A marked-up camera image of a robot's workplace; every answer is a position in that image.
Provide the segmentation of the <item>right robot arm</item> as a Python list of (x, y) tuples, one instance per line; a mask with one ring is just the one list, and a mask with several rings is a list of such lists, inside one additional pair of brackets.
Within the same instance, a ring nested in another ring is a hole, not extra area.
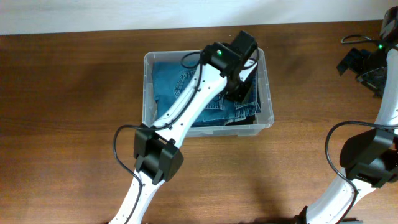
[[(292, 223), (344, 223), (345, 216), (364, 196), (386, 183), (397, 182), (397, 7), (386, 11), (378, 39), (353, 34), (342, 38), (341, 43), (377, 46), (373, 53), (352, 48), (337, 70), (340, 75), (346, 70), (354, 72), (356, 80), (382, 103), (374, 123), (344, 121), (329, 130), (325, 155), (337, 176), (316, 202), (293, 217)], [(345, 142), (340, 153), (341, 169), (337, 169), (328, 144), (333, 132), (346, 125), (365, 126), (368, 131)]]

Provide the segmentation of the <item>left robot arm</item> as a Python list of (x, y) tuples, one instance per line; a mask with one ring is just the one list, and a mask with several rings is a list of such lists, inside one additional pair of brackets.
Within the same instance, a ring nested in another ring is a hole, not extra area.
[(180, 147), (188, 130), (206, 105), (217, 95), (243, 102), (252, 89), (258, 59), (258, 44), (241, 31), (231, 43), (215, 42), (198, 52), (195, 74), (167, 112), (151, 126), (135, 130), (135, 169), (131, 186), (111, 223), (140, 223), (162, 184), (168, 182), (183, 163)]

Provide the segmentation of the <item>black garment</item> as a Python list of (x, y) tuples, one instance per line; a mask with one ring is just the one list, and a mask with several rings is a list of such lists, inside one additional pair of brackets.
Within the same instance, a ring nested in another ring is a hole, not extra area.
[(243, 120), (230, 122), (230, 123), (228, 123), (226, 125), (227, 126), (250, 125), (250, 124), (254, 124), (255, 120), (256, 120), (256, 116), (252, 115), (252, 116), (246, 117)]

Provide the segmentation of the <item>dark blue jeans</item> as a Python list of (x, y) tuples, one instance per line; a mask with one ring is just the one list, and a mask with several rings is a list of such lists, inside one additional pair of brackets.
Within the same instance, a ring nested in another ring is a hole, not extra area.
[[(195, 69), (188, 69), (178, 62), (156, 62), (152, 71), (154, 100), (157, 103), (157, 117), (161, 117), (173, 105), (189, 84)], [(261, 111), (257, 90), (257, 72), (252, 72), (252, 90), (242, 103), (227, 98), (214, 97), (194, 122), (194, 127), (237, 125), (253, 118)]]

